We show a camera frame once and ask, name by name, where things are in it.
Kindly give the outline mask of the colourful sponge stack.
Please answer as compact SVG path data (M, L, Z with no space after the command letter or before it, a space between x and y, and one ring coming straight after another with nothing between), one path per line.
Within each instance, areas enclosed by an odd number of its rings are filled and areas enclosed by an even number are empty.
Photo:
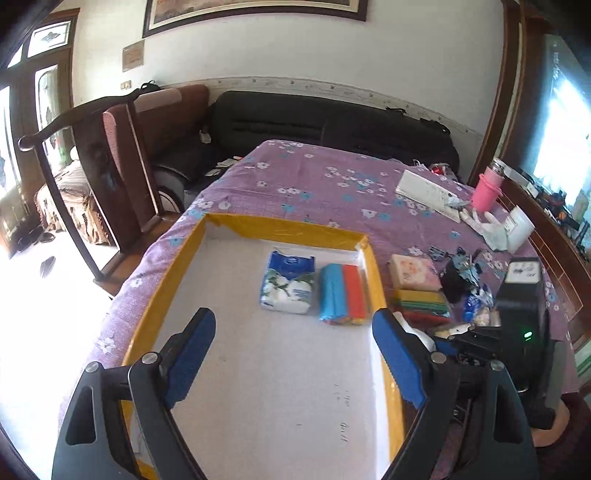
M394 293L391 305L414 328L428 330L452 321L449 303L441 292L400 289Z

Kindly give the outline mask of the blue orange sponge pack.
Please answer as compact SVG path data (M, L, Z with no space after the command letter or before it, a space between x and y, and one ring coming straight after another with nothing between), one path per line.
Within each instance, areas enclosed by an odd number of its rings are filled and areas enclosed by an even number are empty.
M356 265L328 264L322 267L318 286L320 320L334 325L363 325L369 307L360 269Z

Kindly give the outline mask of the blue white cotton pack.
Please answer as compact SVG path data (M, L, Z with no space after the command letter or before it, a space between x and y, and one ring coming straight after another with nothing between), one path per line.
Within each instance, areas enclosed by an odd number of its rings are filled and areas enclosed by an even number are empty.
M270 254L259 293L263 309L304 315L311 309L315 287L315 257Z

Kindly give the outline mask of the blue white plastic bag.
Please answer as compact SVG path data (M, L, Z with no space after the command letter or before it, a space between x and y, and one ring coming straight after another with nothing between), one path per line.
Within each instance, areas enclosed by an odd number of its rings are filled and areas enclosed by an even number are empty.
M479 327L500 327L501 318L487 285L474 289L464 301L463 321Z

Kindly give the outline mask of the white cloth bag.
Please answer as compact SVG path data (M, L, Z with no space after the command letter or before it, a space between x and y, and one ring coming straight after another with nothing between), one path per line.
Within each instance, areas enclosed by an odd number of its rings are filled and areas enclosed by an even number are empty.
M394 312L394 319L396 319L399 322L399 324L401 325L401 327L403 328L403 330L406 333L411 334L411 335L415 335L422 342L422 344L425 346L425 348L429 352L436 351L435 341L424 331L416 329L413 326L411 326L407 322L407 320L405 319L404 315L401 312L399 312L399 311Z

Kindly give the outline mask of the black motor with gear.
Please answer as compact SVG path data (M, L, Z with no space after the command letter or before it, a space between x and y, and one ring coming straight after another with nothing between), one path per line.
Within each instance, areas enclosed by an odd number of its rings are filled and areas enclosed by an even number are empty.
M457 304L480 289L482 268L477 259L481 252L481 249L477 249L468 253L459 247L439 273L442 291L449 303Z

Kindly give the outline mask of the white work glove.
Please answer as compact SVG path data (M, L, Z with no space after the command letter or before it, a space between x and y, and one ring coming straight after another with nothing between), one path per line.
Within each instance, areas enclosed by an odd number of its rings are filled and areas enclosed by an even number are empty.
M507 251L508 237L503 224L490 212L485 212L484 217L482 221L476 210L460 212L461 220L483 238L490 250Z

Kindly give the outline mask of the white plastic jar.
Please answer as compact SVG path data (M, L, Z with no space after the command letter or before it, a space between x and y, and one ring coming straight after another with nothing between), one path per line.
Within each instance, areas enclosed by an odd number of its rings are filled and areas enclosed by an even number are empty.
M519 206L510 211L503 227L507 235L507 251L511 254L515 254L535 230L533 222Z

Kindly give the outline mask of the pink thermos bottle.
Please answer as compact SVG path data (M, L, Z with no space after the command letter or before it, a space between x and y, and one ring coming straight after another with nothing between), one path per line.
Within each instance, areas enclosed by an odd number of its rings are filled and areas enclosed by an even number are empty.
M505 179L505 164L494 157L485 171L480 174L478 184L471 198L472 207L479 213L489 211L502 194Z

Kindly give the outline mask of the white paper booklet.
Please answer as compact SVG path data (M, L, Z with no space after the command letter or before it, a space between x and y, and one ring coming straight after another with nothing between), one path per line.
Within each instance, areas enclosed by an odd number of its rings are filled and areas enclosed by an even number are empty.
M423 204L442 216L461 222L460 211L466 202L456 194L411 171L405 171L396 193Z

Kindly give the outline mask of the yellow rimmed tray box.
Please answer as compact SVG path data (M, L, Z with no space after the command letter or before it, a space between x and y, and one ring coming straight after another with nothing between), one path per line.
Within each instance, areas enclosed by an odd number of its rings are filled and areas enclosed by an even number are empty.
M201 307L211 347L173 418L209 479L379 479L403 441L399 391L369 324L264 309L270 254L358 267L370 311L386 304L367 235L207 214L152 295L126 358L161 348Z

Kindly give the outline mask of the wooden sideboard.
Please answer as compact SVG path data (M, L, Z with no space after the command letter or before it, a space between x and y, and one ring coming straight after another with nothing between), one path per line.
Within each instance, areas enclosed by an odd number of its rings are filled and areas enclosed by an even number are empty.
M512 167L526 160L542 114L543 39L551 24L528 1L504 1L503 50L496 98L477 160L469 177L474 185L496 152ZM573 348L590 340L590 265L543 208L522 187L510 183L502 203L519 206L534 222L532 236L565 310Z

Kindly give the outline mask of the dark wooden chair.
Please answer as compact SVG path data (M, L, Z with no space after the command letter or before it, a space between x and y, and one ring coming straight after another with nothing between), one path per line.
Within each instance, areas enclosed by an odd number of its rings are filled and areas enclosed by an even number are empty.
M156 91L139 88L124 96L107 96L74 107L41 128L18 140L21 151L32 151L38 159L50 197L62 225L70 235L96 285L113 295L137 268L155 240L180 216L183 203L174 194L156 185L140 135L138 114L157 105ZM112 154L104 119L110 113L122 117L131 141L129 152ZM89 186L99 219L108 231L116 252L99 266L75 225L44 152L50 137L71 130L79 164Z

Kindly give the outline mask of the black sofa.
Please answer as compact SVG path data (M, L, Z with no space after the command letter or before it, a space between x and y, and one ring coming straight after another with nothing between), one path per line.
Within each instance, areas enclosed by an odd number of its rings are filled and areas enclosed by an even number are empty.
M378 109L320 97L226 91L186 134L155 154L158 193L176 212L223 172L221 161L244 157L267 140L329 147L406 164L444 163L457 172L460 157L450 130L414 119L402 108Z

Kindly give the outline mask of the framed horse painting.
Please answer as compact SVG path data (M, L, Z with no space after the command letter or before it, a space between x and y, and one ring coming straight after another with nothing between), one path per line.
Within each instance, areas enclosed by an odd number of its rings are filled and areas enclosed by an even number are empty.
M147 1L142 37L212 19L252 14L312 14L365 22L368 0L157 0Z

